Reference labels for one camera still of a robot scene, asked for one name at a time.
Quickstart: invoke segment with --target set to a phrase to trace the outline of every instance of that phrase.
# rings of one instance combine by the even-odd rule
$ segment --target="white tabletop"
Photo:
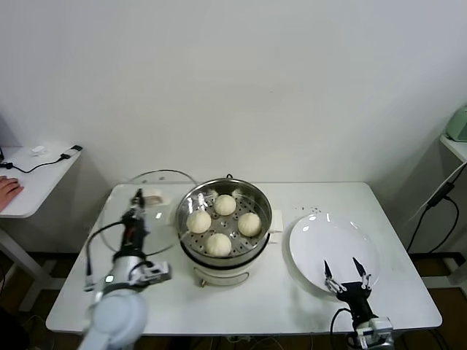
[[[188,258],[178,245],[150,257],[154,261],[169,262],[173,278],[148,287],[142,293],[150,315],[145,335],[328,333],[332,316],[344,304],[317,292],[303,281],[285,254],[285,242],[293,223],[314,206],[351,219],[371,236],[381,258],[379,281],[369,298],[375,314],[388,316],[397,330],[441,324],[436,305],[368,185],[295,183],[257,186],[271,201],[273,209],[282,210],[285,226],[282,243],[269,244],[260,256],[258,271],[236,287],[200,288]],[[184,185],[145,185],[143,190],[145,187],[157,187],[175,201],[186,192]],[[121,216],[136,189],[137,186],[126,184],[112,191],[104,224]],[[117,246],[121,228],[109,231],[106,237]],[[161,243],[159,233],[153,233],[147,237],[144,250],[150,252],[165,244]],[[93,242],[91,251],[95,274],[102,277],[111,268],[112,252],[100,239]],[[82,291],[85,280],[83,252],[47,318],[50,330],[82,331],[85,309],[92,296]],[[339,316],[335,331],[352,331],[349,315]]]
[[[4,162],[11,162],[25,171],[39,164],[57,160],[69,148],[59,146],[48,147],[47,154],[33,157],[31,149],[26,147],[2,147],[5,156]],[[16,177],[20,180],[21,185],[24,186],[24,190],[0,212],[0,218],[24,218],[33,215],[80,154],[81,152],[78,152],[70,159],[62,160],[50,166],[43,166],[29,174],[23,174],[16,169],[8,170],[0,168],[0,176]]]
[[[462,163],[467,161],[467,142],[449,140],[445,135],[441,135],[440,140]]]

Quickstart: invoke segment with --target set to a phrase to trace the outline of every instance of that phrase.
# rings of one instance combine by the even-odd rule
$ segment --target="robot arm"
[[[328,263],[324,262],[325,283],[328,289],[334,293],[340,301],[344,301],[350,307],[352,314],[352,326],[355,330],[349,334],[352,339],[350,344],[354,349],[394,349],[393,325],[387,317],[378,317],[373,314],[368,297],[371,294],[369,284],[371,275],[366,274],[365,268],[357,259],[353,258],[361,281],[339,283],[333,279]]]
[[[91,324],[79,350],[120,349],[134,343],[147,324],[147,306],[139,293],[171,278],[167,262],[150,262],[142,251],[147,231],[141,190],[132,198],[121,223],[125,229],[120,250],[113,257],[112,270],[98,284],[92,281],[88,256],[85,291],[95,294],[88,310]]]

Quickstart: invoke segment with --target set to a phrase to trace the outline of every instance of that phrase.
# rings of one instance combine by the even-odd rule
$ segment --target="floor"
[[[36,258],[36,261],[42,264],[45,260]],[[59,260],[52,272],[53,277],[66,277],[73,263],[74,259],[70,257]],[[0,266],[5,272],[11,264],[7,257],[0,254]],[[414,264],[421,276],[446,276],[449,273],[441,259],[415,260]],[[49,347],[41,345],[43,346],[41,349],[47,350],[51,349],[51,343],[55,344],[53,347],[55,350],[77,349],[81,341],[79,335],[52,333],[43,323],[58,296],[58,291],[41,292],[31,313],[18,311],[21,300],[32,282],[29,275],[18,271],[1,294],[0,306],[15,316],[19,324],[27,322],[24,328],[32,344],[48,344]],[[467,300],[462,292],[459,289],[432,289],[430,293],[443,316],[443,325],[438,331],[446,340],[449,349],[467,349],[466,336],[463,333],[467,330]],[[337,349],[346,349],[343,337],[336,336],[335,341]],[[135,349],[138,350],[280,350],[280,347],[284,350],[331,349],[328,335],[254,337],[249,341],[210,337],[143,337],[135,345]],[[401,337],[396,339],[395,348],[400,350],[440,349],[432,333],[428,331],[406,332],[404,339]]]

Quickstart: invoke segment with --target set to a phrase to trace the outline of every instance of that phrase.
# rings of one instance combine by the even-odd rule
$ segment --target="steamed bun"
[[[206,241],[206,251],[215,257],[226,257],[231,253],[232,242],[222,233],[215,233]]]
[[[236,201],[231,195],[220,195],[214,202],[214,210],[222,216],[232,214],[236,209]]]
[[[211,217],[202,210],[190,214],[187,219],[187,228],[193,233],[204,233],[211,227]]]
[[[246,213],[240,216],[239,231],[243,236],[253,237],[261,231],[261,219],[253,213]]]

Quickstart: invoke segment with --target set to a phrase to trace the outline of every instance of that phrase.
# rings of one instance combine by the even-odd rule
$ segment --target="white plate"
[[[371,286],[379,277],[379,258],[370,238],[355,223],[332,214],[310,214],[300,219],[290,233],[290,253],[304,277],[326,292],[324,260],[341,283],[361,281],[353,257],[371,274]]]

